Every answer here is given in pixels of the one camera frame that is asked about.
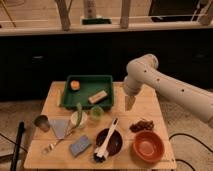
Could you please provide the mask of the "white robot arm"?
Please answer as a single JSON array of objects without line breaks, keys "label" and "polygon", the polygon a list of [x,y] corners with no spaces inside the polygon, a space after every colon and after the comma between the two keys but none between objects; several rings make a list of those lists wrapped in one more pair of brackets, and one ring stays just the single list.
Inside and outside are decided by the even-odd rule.
[{"label": "white robot arm", "polygon": [[136,96],[146,84],[213,129],[213,93],[162,74],[157,70],[158,65],[153,54],[131,60],[126,66],[127,76],[123,82],[126,95]]}]

